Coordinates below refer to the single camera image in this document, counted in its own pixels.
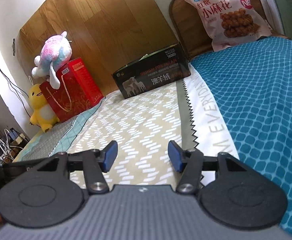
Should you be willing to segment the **beige patterned bed sheet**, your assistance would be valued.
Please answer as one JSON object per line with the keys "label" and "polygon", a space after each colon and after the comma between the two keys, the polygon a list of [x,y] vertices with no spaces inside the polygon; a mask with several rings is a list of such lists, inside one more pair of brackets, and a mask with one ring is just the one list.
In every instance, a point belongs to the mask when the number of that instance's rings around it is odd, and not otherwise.
{"label": "beige patterned bed sheet", "polygon": [[106,182],[132,185],[175,186],[179,178],[170,162],[167,145],[196,148],[206,156],[237,149],[215,98],[199,72],[149,92],[123,98],[115,91],[97,106],[37,133],[16,161],[77,153],[118,143],[118,155],[105,175]]}

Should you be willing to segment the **yellow duck plush toy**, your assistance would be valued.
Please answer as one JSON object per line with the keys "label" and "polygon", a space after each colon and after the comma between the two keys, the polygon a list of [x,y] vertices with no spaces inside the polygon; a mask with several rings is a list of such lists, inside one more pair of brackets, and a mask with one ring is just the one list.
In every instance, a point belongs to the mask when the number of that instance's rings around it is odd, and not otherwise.
{"label": "yellow duck plush toy", "polygon": [[39,84],[33,85],[29,90],[30,106],[33,114],[30,117],[31,125],[38,125],[44,133],[60,122],[57,115],[44,97]]}

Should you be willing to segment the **red gift bag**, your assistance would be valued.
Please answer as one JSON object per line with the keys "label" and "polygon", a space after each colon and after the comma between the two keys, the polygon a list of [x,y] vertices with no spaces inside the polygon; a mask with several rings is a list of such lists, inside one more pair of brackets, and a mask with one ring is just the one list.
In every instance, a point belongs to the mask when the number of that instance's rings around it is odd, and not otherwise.
{"label": "red gift bag", "polygon": [[104,98],[83,60],[78,57],[57,71],[59,89],[45,81],[40,89],[60,122],[98,105]]}

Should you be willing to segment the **black metal storage box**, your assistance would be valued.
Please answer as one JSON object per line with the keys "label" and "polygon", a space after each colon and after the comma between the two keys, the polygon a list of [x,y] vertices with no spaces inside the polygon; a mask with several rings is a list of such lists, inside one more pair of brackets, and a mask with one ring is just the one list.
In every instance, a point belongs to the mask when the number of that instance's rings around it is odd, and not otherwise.
{"label": "black metal storage box", "polygon": [[180,43],[175,43],[126,64],[112,77],[127,99],[190,75],[185,52]]}

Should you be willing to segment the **blue patterned blanket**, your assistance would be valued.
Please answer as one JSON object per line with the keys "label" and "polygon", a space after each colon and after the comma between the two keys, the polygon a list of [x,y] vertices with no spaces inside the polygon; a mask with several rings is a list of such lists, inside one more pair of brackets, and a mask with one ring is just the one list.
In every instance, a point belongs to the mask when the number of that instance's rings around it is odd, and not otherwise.
{"label": "blue patterned blanket", "polygon": [[240,161],[286,193],[280,226],[292,235],[292,40],[267,37],[191,64],[212,92]]}

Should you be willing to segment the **pink blue plush toy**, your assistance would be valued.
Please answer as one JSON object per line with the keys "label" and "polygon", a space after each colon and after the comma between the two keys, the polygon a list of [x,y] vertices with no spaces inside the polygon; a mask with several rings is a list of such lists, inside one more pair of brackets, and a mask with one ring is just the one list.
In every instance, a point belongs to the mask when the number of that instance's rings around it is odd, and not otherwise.
{"label": "pink blue plush toy", "polygon": [[46,78],[53,89],[60,88],[60,81],[57,78],[57,71],[70,60],[72,48],[67,39],[67,32],[48,38],[40,52],[34,58],[35,67],[32,69],[32,77],[38,79]]}

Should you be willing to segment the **pink twisted-snack bag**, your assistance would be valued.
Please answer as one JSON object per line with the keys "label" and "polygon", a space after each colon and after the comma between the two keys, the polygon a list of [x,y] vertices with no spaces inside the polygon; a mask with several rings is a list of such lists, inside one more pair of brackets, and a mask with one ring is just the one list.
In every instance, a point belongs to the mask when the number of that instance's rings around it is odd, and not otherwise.
{"label": "pink twisted-snack bag", "polygon": [[198,11],[214,51],[268,37],[271,31],[250,0],[184,0]]}

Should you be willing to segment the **brown wood wall panel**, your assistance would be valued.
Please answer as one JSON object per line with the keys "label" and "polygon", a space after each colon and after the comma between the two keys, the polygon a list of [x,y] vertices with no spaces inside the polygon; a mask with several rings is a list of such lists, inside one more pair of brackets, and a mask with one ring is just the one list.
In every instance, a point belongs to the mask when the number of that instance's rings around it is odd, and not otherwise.
{"label": "brown wood wall panel", "polygon": [[63,31],[104,95],[117,89],[116,70],[177,41],[154,0],[46,0],[15,39],[26,75],[44,42]]}

